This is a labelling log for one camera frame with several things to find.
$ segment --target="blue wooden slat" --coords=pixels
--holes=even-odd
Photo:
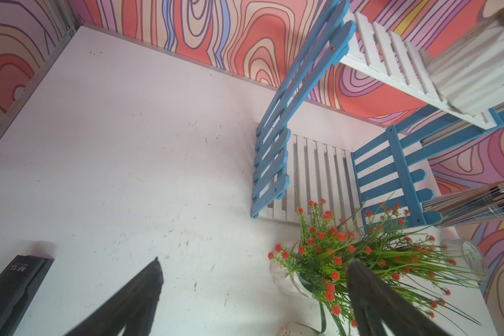
[[[394,165],[394,163],[391,163],[391,164],[385,165],[384,167],[382,167],[380,169],[377,169],[376,171],[372,171],[371,173],[369,173],[366,176],[359,178],[358,184],[360,186],[367,185],[377,179],[384,178],[385,176],[387,176],[393,172],[396,172],[396,166]]]
[[[369,143],[363,145],[362,147],[360,147],[359,149],[354,151],[353,152],[353,157],[354,157],[353,160],[360,158],[361,156],[363,156],[364,154],[366,154],[370,150],[374,149],[375,147],[379,146],[380,144],[382,144],[385,141],[386,141],[386,134],[381,133],[375,139],[371,140]]]
[[[317,82],[319,82],[319,79],[323,77],[332,62],[340,57],[340,53],[342,53],[342,51],[347,50],[345,49],[345,46],[349,43],[349,40],[355,33],[355,29],[355,23],[353,21],[348,21],[343,25],[343,27],[338,27],[335,30],[335,37],[333,38],[333,42],[330,44],[330,48],[324,53],[317,65],[313,68],[309,77],[299,89],[299,91],[289,104],[288,108],[284,110],[275,127],[272,129],[271,134],[269,134],[269,137],[265,140],[265,143],[258,150],[257,155],[262,157],[263,154],[265,154],[269,146],[271,146],[271,144],[274,142],[276,134],[280,132],[283,127],[286,127],[289,119],[293,116],[304,99],[306,99],[311,90],[316,86]]]
[[[494,122],[497,123],[497,126],[504,124],[504,120],[502,120],[502,118],[498,115],[498,112],[495,108],[490,108],[489,113],[493,117]]]
[[[418,169],[413,171],[410,174],[410,177],[413,183],[417,183],[423,181],[426,178],[426,172],[422,169]],[[386,193],[393,192],[402,187],[402,183],[399,178],[393,179],[387,183],[383,183],[382,185],[376,186],[373,189],[365,191],[362,193],[362,199],[366,202],[368,199],[376,198],[378,196],[384,195]]]
[[[402,148],[406,148],[416,143],[417,141],[422,140],[423,138],[427,138],[432,134],[436,134],[437,132],[444,130],[446,127],[451,126],[458,121],[459,118],[454,117],[450,114],[445,114],[444,116],[438,117],[436,120],[433,120],[429,124],[401,139],[400,142],[402,144]]]
[[[299,67],[299,70],[297,71],[297,73],[295,74],[295,77],[292,79],[291,83],[289,84],[288,89],[284,92],[284,94],[280,98],[280,102],[278,103],[278,105],[276,106],[272,115],[270,116],[267,123],[265,124],[264,129],[257,136],[256,147],[255,147],[256,151],[258,151],[260,149],[260,147],[262,147],[263,140],[267,137],[267,134],[269,134],[269,130],[275,124],[275,121],[278,118],[278,116],[282,115],[283,113],[286,113],[286,111],[288,110],[289,107],[285,108],[285,109],[284,109],[284,107],[289,102],[289,99],[293,96],[293,93],[295,92],[295,90],[302,83],[302,80],[304,79],[304,77],[306,77],[306,74],[312,68],[312,65],[315,63],[317,57],[319,56],[319,54],[323,50],[327,41],[329,41],[331,36],[333,36],[333,32],[337,28],[339,28],[339,25],[343,21],[343,17],[345,16],[347,11],[349,10],[349,2],[346,0],[342,0],[339,4],[337,4],[337,5],[333,4],[332,6],[336,6],[336,8],[334,9],[334,11],[332,13],[332,16],[328,19],[327,23],[325,24],[325,27],[323,28],[323,30],[319,34],[319,37],[317,37],[313,46],[310,48],[308,55],[302,61],[302,64]],[[343,49],[344,46],[342,46],[341,49],[336,49],[336,51],[339,52],[340,50]],[[337,53],[332,52],[332,51],[327,54],[330,54],[330,55],[336,54],[336,56],[338,56]],[[306,79],[306,81],[315,80],[314,77],[312,77],[312,78],[310,78],[310,77],[312,77],[311,74]]]
[[[256,182],[258,178],[261,177],[261,174],[269,164],[271,163],[272,159],[280,152],[282,148],[287,146],[289,139],[291,138],[291,130],[289,129],[283,129],[282,132],[280,132],[280,136],[278,137],[278,140],[276,140],[274,146],[271,147],[265,158],[261,160],[261,162],[256,163],[256,158],[254,159],[254,165],[256,166],[256,170],[254,171],[254,175],[252,177],[252,182]]]
[[[417,200],[420,202],[425,202],[427,200],[432,199],[435,196],[435,193],[431,189],[422,189],[417,191]],[[389,207],[390,209],[394,209],[394,204],[399,204],[399,206],[404,207],[407,206],[407,200],[405,199],[405,195],[391,198],[385,202],[385,207]],[[362,209],[363,212],[370,211],[371,213],[381,214],[384,212],[384,209],[381,207],[380,203],[370,205]]]
[[[504,111],[498,113],[498,115],[504,122]],[[489,134],[496,130],[499,130],[502,127],[504,127],[504,124],[497,127],[493,127],[490,130],[482,130],[478,126],[471,125],[463,130],[455,132],[454,134],[446,138],[443,138],[432,144],[429,144],[423,147],[421,150],[415,151],[414,153],[407,155],[407,164],[408,165],[416,164],[417,162],[420,162],[427,158],[431,158],[437,155],[438,153],[442,153],[443,151],[457,147],[460,144],[464,144],[468,141],[481,137],[485,134]]]
[[[416,112],[414,112],[413,114],[411,114],[407,118],[405,118],[402,121],[398,122],[396,124],[396,129],[397,129],[398,132],[403,132],[407,128],[409,128],[409,127],[413,126],[414,124],[416,124],[417,122],[420,122],[423,119],[429,117],[430,115],[432,115],[436,111],[438,111],[438,108],[436,108],[435,106],[426,105],[423,108],[418,109]]]
[[[390,147],[384,148],[383,150],[377,152],[376,154],[370,156],[366,160],[356,165],[356,172],[363,171],[366,168],[369,168],[372,165],[375,165],[376,163],[384,160],[385,158],[388,158],[390,155],[392,155]]]
[[[402,183],[403,195],[405,196],[407,207],[410,210],[410,215],[413,217],[413,220],[416,220],[418,223],[422,222],[425,224],[426,221],[423,216],[423,210],[420,206],[420,202],[417,200],[417,192],[414,189],[414,183],[410,178],[409,165],[405,160],[402,145],[399,142],[396,125],[390,126],[385,132],[390,145],[390,150],[392,151],[394,165],[396,166],[399,180]]]
[[[284,149],[278,153],[278,156],[269,166],[269,169],[257,181],[256,185],[252,188],[252,199],[256,199],[260,192],[265,188],[275,175],[288,163],[288,152]]]
[[[280,84],[280,87],[275,93],[275,97],[272,99],[271,104],[267,108],[266,113],[263,115],[263,118],[260,121],[260,124],[258,125],[256,129],[256,136],[258,136],[261,131],[263,131],[263,128],[265,126],[265,123],[271,116],[272,112],[274,111],[274,108],[280,98],[282,97],[282,94],[284,91],[288,88],[288,85],[291,81],[291,78],[295,75],[295,72],[299,68],[299,65],[302,63],[302,60],[308,53],[308,50],[316,40],[317,36],[321,32],[323,25],[325,25],[325,22],[327,21],[328,16],[332,13],[334,10],[334,7],[336,6],[337,3],[339,3],[340,0],[327,0],[323,6],[323,9],[318,15],[318,18],[316,20],[316,23],[312,26],[310,31],[308,31],[308,34],[306,35],[306,39],[304,40],[304,43],[302,44],[301,48],[299,49],[299,52],[297,53],[297,56],[293,60],[293,63],[288,69],[288,72],[285,74],[284,79],[282,80],[282,83]]]
[[[289,176],[285,174],[282,178],[276,180],[275,184],[272,185],[260,198],[258,198],[252,205],[250,210],[250,217],[257,218],[260,211],[266,207],[269,203],[275,200],[282,192],[286,191],[289,186]]]

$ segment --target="red flower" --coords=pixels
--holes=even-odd
[[[327,301],[329,301],[329,302],[334,301],[334,293],[326,292],[325,293],[325,299],[327,299]]]
[[[338,316],[340,313],[342,312],[342,310],[340,309],[339,306],[333,306],[332,307],[332,313],[336,316]]]
[[[347,236],[346,236],[345,233],[338,233],[337,238],[340,241],[346,241],[347,240]]]

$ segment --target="white wooden slat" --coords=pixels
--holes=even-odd
[[[343,17],[343,23],[348,21],[355,21],[355,15],[350,11]],[[347,52],[347,56],[352,57],[355,60],[364,62],[365,57],[364,54],[360,51],[360,47],[358,46],[358,39],[356,38],[356,34],[353,34],[351,39],[349,40],[349,51]]]
[[[267,213],[267,214],[265,215],[265,218],[272,219],[272,208],[271,208],[271,207],[266,207],[264,210],[265,210],[265,212]]]
[[[366,60],[370,68],[377,70],[386,74],[386,69],[384,64],[381,63],[381,58],[379,57],[379,52],[377,51],[377,46],[374,39],[374,29],[368,21],[368,18],[357,12],[355,14],[356,24],[358,32],[360,33],[360,38],[364,45],[364,51]]]
[[[286,220],[296,221],[296,209],[295,209],[295,185],[293,180],[295,179],[295,157],[293,156],[293,139],[291,136],[288,141],[288,176],[289,176],[289,186],[286,190]]]
[[[407,84],[418,91],[422,91],[422,84],[417,78],[417,74],[414,72],[413,65],[410,63],[409,56],[407,55],[407,49],[405,44],[403,44],[402,37],[397,35],[395,32],[390,32],[390,40],[392,41],[392,46],[396,51],[399,59],[399,63],[402,65],[403,74],[405,75],[405,80]]]
[[[340,179],[340,189],[342,191],[341,195],[342,199],[340,200],[343,209],[342,217],[349,218],[352,215],[352,211],[351,211],[351,202],[349,200],[349,187],[347,185],[346,168],[343,165],[343,159],[345,155],[346,155],[345,151],[336,148],[336,161],[338,162],[338,178]]]
[[[353,160],[351,158],[351,153],[349,151],[346,151],[346,158],[347,158],[347,174],[349,176],[349,184],[351,185],[351,197],[353,198],[353,205],[355,206],[355,210],[360,209],[360,200],[358,199],[358,190],[357,190],[357,185],[356,185],[356,175],[355,175],[355,170],[353,167]],[[355,213],[356,217],[356,224],[359,227],[363,226],[363,221],[362,221],[362,212],[361,211],[356,211]]]
[[[273,219],[278,219],[278,220],[286,220],[285,217],[282,218],[282,200],[281,199],[276,199],[272,201],[272,218]]]
[[[308,179],[310,184],[310,199],[319,203],[318,186],[316,175],[316,142],[306,139],[306,150],[308,151]]]
[[[338,193],[338,179],[336,176],[336,165],[334,163],[334,147],[327,146],[328,168],[330,175],[330,186],[332,187],[332,212],[334,218],[342,218],[342,208],[340,206],[340,194]]]
[[[327,204],[323,205],[323,210],[330,210],[330,205],[332,204],[332,200],[329,199],[328,196],[328,186],[327,186],[327,167],[325,165],[325,152],[327,148],[322,143],[317,143],[318,148],[318,174],[319,174],[319,183],[321,185],[321,198],[324,198],[327,201]]]
[[[297,136],[297,160],[299,174],[299,198],[297,204],[304,210],[304,214],[308,214],[308,198],[306,197],[306,166],[304,162],[304,144],[305,138]]]
[[[490,120],[487,123],[484,123],[483,121],[478,120],[471,115],[461,113],[460,111],[458,111],[454,107],[452,107],[450,104],[448,104],[448,102],[445,99],[443,99],[443,101],[438,101],[436,99],[433,99],[433,98],[429,97],[428,95],[426,95],[422,89],[416,90],[406,84],[400,83],[400,82],[392,79],[389,75],[385,75],[383,73],[380,73],[379,71],[371,69],[370,67],[368,67],[367,64],[364,64],[360,61],[356,61],[356,60],[352,59],[351,57],[343,57],[340,60],[340,63],[345,64],[350,68],[353,68],[357,71],[360,71],[365,75],[368,75],[372,78],[375,78],[375,79],[383,82],[384,84],[390,85],[390,86],[396,88],[397,90],[400,90],[401,92],[404,92],[412,97],[418,98],[427,104],[435,106],[445,112],[450,113],[453,116],[456,116],[457,118],[460,118],[466,122],[469,122],[473,125],[476,125],[484,130],[488,130],[488,129],[491,129],[491,128],[497,126],[497,124],[493,120]]]
[[[385,60],[386,69],[391,78],[401,82],[405,82],[405,77],[402,74],[402,71],[399,69],[398,61],[396,60],[396,54],[394,50],[392,50],[392,44],[390,42],[390,36],[386,32],[385,28],[374,22],[372,26],[375,29],[375,38],[377,39],[377,43],[381,47],[381,51],[383,52],[383,58]]]
[[[430,74],[427,72],[426,66],[423,64],[422,56],[418,52],[416,46],[410,41],[405,41],[407,46],[407,51],[409,52],[409,58],[414,64],[414,68],[417,71],[418,77],[420,77],[420,82],[423,85],[423,90],[429,97],[439,100],[437,90],[435,90],[435,85],[431,80]]]

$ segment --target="colorful wavy wallpaper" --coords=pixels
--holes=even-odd
[[[62,39],[43,0],[0,0],[0,120]]]

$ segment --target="green leaf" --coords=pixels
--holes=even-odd
[[[321,331],[317,331],[316,329],[309,327],[307,325],[301,324],[301,323],[297,323],[297,324],[311,329],[314,333],[316,333],[318,335],[324,333],[325,330],[327,330],[327,318],[325,317],[325,310],[324,310],[323,304],[321,302],[319,303],[319,308],[321,309]]]

